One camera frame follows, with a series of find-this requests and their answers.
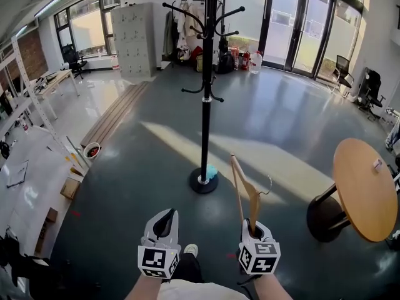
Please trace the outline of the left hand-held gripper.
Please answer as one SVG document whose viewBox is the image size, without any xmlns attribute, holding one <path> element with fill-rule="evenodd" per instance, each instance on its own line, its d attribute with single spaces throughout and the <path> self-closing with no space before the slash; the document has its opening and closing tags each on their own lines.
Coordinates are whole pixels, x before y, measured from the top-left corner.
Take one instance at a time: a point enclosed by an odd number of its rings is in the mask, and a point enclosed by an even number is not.
<svg viewBox="0 0 400 300">
<path fill-rule="evenodd" d="M 145 226 L 137 249 L 137 266 L 144 276 L 171 279 L 180 260 L 179 213 L 173 208 L 159 212 Z"/>
</svg>

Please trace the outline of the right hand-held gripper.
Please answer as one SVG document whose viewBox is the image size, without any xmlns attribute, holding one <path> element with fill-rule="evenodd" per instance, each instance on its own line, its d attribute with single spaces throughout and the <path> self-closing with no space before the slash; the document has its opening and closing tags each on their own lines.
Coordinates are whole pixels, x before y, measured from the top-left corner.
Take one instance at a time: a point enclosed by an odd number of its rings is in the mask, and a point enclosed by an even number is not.
<svg viewBox="0 0 400 300">
<path fill-rule="evenodd" d="M 256 221 L 256 242 L 240 242 L 238 261 L 247 275 L 273 274 L 281 257 L 280 245 L 268 227 Z M 251 225 L 248 218 L 241 224 L 241 240 L 250 241 Z"/>
</svg>

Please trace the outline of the wooden hanger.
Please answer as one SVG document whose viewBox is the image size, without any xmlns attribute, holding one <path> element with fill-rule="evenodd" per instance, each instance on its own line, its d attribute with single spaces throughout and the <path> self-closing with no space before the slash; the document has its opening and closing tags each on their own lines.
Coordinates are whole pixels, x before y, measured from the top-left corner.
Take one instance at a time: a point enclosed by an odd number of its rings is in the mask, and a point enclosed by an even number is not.
<svg viewBox="0 0 400 300">
<path fill-rule="evenodd" d="M 237 202 L 238 202 L 238 206 L 239 206 L 239 214 L 240 214 L 241 220 L 242 221 L 244 220 L 244 214 L 243 214 L 243 207 L 242 207 L 242 203 L 241 203 L 241 192 L 239 190 L 239 184 L 242 184 L 244 191 L 249 198 L 250 232 L 253 235 L 255 235 L 256 221 L 258 220 L 258 216 L 259 216 L 261 195 L 262 194 L 268 195 L 271 192 L 271 189 L 273 186 L 273 181 L 270 176 L 267 176 L 267 178 L 269 179 L 269 184 L 270 184 L 269 189 L 267 191 L 260 191 L 247 179 L 242 167 L 239 164 L 239 161 L 237 160 L 236 156 L 233 153 L 231 153 L 230 162 L 231 162 L 232 175 L 233 175 L 233 184 L 234 184 L 236 194 L 237 194 Z"/>
</svg>

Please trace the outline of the black coat rack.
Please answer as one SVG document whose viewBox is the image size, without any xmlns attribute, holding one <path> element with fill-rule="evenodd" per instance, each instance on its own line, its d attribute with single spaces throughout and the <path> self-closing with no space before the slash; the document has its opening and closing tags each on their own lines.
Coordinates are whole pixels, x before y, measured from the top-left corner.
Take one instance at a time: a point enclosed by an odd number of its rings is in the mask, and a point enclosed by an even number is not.
<svg viewBox="0 0 400 300">
<path fill-rule="evenodd" d="M 220 38 L 233 36 L 239 34 L 238 31 L 222 33 L 217 32 L 217 25 L 226 17 L 232 16 L 245 11 L 245 7 L 241 6 L 233 11 L 223 13 L 217 17 L 217 3 L 218 0 L 205 0 L 205 16 L 204 21 L 200 21 L 198 17 L 189 11 L 185 11 L 178 7 L 172 6 L 167 3 L 162 3 L 162 7 L 172 9 L 185 16 L 192 18 L 199 24 L 200 30 L 195 29 L 197 38 L 202 40 L 202 85 L 201 88 L 193 91 L 189 89 L 181 89 L 184 93 L 197 94 L 204 93 L 202 97 L 202 133 L 201 133 L 201 167 L 193 170 L 188 178 L 189 187 L 198 194 L 209 194 L 213 192 L 218 186 L 218 176 L 207 175 L 208 166 L 208 147 L 209 147 L 209 129 L 210 129 L 210 116 L 211 116 L 211 102 L 212 100 L 222 103 L 224 99 L 216 97 L 212 92 L 212 85 L 214 82 L 213 75 L 213 50 L 214 50 L 214 35 Z"/>
</svg>

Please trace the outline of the person's left forearm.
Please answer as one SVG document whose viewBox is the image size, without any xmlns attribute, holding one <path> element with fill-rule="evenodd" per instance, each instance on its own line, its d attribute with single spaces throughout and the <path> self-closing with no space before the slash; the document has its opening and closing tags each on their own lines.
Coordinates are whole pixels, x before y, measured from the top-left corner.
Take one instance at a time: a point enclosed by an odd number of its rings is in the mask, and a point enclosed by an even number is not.
<svg viewBox="0 0 400 300">
<path fill-rule="evenodd" d="M 124 300 L 157 300 L 162 282 L 142 274 Z"/>
</svg>

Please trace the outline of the person's black trousers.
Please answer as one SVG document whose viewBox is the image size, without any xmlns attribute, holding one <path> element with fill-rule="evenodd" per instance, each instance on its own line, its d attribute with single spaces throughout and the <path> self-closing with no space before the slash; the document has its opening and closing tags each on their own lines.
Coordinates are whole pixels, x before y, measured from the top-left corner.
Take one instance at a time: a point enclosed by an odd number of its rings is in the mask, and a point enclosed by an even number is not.
<svg viewBox="0 0 400 300">
<path fill-rule="evenodd" d="M 171 280 L 183 280 L 190 283 L 203 283 L 203 275 L 201 273 L 201 267 L 197 258 L 191 254 L 181 254 L 180 261 L 174 271 L 171 279 L 163 279 L 162 283 L 169 282 Z"/>
</svg>

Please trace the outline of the white bowl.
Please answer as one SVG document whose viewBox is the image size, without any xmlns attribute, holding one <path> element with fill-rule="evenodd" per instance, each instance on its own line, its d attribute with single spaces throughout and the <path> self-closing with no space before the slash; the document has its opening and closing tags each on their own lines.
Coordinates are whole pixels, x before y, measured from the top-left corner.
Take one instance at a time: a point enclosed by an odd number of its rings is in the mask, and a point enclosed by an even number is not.
<svg viewBox="0 0 400 300">
<path fill-rule="evenodd" d="M 99 153 L 101 147 L 97 142 L 89 143 L 83 151 L 84 158 L 93 160 Z"/>
</svg>

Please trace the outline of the wooden slat bench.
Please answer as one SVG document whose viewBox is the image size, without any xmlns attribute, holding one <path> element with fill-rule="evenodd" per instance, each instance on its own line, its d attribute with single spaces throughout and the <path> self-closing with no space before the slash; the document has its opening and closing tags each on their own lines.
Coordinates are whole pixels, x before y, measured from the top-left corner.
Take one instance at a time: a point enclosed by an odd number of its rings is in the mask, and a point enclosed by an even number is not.
<svg viewBox="0 0 400 300">
<path fill-rule="evenodd" d="M 80 142 L 81 147 L 86 148 L 91 143 L 98 143 L 103 147 L 124 117 L 146 92 L 148 86 L 149 82 L 147 81 L 129 85 L 94 123 L 93 127 Z"/>
</svg>

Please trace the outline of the black bag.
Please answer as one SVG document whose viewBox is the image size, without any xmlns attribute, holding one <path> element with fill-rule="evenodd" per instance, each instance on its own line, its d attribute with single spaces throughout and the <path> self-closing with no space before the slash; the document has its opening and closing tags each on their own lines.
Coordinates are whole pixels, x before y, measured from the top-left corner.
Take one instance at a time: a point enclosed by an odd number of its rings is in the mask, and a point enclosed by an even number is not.
<svg viewBox="0 0 400 300">
<path fill-rule="evenodd" d="M 29 295 L 33 300 L 63 300 L 65 287 L 61 273 L 48 260 L 21 255 L 19 241 L 0 236 L 0 266 L 11 266 L 11 280 L 17 287 L 18 278 L 27 279 Z"/>
</svg>

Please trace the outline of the clipboard with paper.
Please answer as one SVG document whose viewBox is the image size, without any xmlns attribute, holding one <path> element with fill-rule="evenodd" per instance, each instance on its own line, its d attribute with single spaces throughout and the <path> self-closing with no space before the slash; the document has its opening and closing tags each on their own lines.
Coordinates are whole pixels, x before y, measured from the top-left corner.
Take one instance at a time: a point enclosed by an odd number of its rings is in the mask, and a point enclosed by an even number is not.
<svg viewBox="0 0 400 300">
<path fill-rule="evenodd" d="M 28 164 L 29 164 L 29 161 L 24 161 L 17 166 L 13 166 L 10 169 L 8 180 L 7 180 L 7 188 L 17 186 L 18 184 L 21 184 L 25 181 Z"/>
</svg>

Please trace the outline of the clear water jug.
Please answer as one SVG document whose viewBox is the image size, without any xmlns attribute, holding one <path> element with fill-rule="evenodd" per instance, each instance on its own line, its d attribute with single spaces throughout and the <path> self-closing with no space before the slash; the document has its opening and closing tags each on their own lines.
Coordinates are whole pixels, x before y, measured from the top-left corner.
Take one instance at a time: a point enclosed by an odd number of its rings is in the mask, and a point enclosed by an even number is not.
<svg viewBox="0 0 400 300">
<path fill-rule="evenodd" d="M 259 51 L 252 53 L 249 59 L 249 72 L 252 74 L 258 74 L 260 72 L 263 62 L 263 57 Z"/>
</svg>

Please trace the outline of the black backpack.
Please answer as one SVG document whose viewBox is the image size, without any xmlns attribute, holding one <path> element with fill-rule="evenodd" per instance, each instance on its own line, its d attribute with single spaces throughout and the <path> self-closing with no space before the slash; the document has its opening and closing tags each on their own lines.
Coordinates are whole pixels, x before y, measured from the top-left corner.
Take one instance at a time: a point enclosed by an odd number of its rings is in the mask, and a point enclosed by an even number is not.
<svg viewBox="0 0 400 300">
<path fill-rule="evenodd" d="M 219 60 L 219 63 L 216 68 L 217 74 L 229 74 L 234 71 L 235 68 L 235 60 L 234 56 L 230 51 L 223 54 Z"/>
</svg>

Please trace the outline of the wooden desk with white legs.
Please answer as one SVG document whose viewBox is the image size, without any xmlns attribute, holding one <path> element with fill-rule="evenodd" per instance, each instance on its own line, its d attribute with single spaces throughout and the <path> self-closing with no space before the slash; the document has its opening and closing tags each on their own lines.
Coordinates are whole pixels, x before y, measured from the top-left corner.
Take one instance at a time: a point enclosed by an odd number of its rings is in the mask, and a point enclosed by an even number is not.
<svg viewBox="0 0 400 300">
<path fill-rule="evenodd" d="M 76 95 L 77 97 L 79 97 L 80 92 L 74 80 L 74 74 L 70 69 L 57 71 L 55 73 L 47 75 L 46 77 L 42 77 L 40 81 L 36 81 L 36 86 L 34 87 L 35 95 L 45 103 L 55 120 L 58 119 L 58 116 L 51 106 L 49 96 L 54 91 L 59 91 L 60 94 L 63 95 L 62 90 L 60 89 L 60 84 L 67 79 L 72 82 L 72 86 L 76 92 Z"/>
</svg>

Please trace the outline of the grey metal locker cabinet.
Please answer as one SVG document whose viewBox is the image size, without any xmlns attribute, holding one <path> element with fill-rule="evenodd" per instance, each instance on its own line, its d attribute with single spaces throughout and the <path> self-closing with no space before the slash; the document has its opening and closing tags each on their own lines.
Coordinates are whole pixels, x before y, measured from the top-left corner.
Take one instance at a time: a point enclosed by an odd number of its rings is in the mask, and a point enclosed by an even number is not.
<svg viewBox="0 0 400 300">
<path fill-rule="evenodd" d="M 115 7 L 111 22 L 121 77 L 152 78 L 157 69 L 153 3 Z"/>
</svg>

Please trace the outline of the glass double door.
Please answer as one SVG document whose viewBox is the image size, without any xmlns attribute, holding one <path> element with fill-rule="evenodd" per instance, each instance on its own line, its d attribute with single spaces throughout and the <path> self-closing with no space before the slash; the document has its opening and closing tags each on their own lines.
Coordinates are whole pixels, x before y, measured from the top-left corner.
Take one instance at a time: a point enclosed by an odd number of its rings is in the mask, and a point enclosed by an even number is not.
<svg viewBox="0 0 400 300">
<path fill-rule="evenodd" d="M 334 0 L 265 0 L 259 48 L 264 66 L 315 78 Z"/>
</svg>

